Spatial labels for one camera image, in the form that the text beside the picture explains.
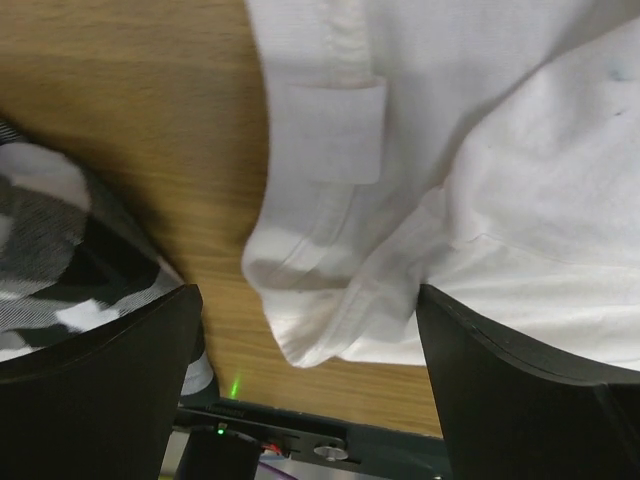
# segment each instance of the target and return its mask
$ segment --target checkered cloth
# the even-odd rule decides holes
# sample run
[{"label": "checkered cloth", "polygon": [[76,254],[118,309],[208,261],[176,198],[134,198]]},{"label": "checkered cloth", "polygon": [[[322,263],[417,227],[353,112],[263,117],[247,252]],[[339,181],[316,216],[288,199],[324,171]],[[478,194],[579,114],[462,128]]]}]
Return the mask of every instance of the checkered cloth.
[{"label": "checkered cloth", "polygon": [[[104,325],[182,284],[94,174],[0,120],[0,361]],[[181,403],[217,398],[201,329]]]}]

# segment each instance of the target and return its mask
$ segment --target cable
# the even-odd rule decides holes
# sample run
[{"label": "cable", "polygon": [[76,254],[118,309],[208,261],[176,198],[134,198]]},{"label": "cable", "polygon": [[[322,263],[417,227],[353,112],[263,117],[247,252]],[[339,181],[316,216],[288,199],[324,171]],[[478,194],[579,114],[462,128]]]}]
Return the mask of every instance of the cable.
[{"label": "cable", "polygon": [[277,469],[276,467],[272,467],[268,463],[258,462],[258,465],[260,465],[265,470],[273,473],[274,475],[277,475],[280,480],[298,480],[293,475],[289,475],[288,473],[285,473],[282,470]]}]

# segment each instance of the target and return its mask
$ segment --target wood grain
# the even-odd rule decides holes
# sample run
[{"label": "wood grain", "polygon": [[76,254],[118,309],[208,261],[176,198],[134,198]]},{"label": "wood grain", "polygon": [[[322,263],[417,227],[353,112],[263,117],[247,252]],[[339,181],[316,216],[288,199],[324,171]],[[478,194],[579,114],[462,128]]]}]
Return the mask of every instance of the wood grain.
[{"label": "wood grain", "polygon": [[3,7],[0,112],[99,170],[200,286],[208,352],[225,395],[440,433],[426,369],[338,360],[295,369],[242,278],[268,136],[241,0],[5,0]]}]

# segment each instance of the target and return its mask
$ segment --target white shirt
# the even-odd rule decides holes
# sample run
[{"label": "white shirt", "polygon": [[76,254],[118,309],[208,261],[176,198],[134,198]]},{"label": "white shirt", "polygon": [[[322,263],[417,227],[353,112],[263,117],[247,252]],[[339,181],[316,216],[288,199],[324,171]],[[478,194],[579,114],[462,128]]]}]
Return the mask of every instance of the white shirt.
[{"label": "white shirt", "polygon": [[430,283],[640,370],[640,3],[247,0],[271,130],[243,269],[284,355],[423,364]]}]

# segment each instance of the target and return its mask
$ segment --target silver bolt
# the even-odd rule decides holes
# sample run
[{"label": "silver bolt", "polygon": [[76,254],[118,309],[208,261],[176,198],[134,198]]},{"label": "silver bolt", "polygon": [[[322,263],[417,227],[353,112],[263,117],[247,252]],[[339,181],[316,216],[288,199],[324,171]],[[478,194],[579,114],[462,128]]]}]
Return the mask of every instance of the silver bolt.
[{"label": "silver bolt", "polygon": [[349,458],[349,454],[341,448],[321,445],[313,449],[316,455],[323,457],[328,462],[339,462]]}]

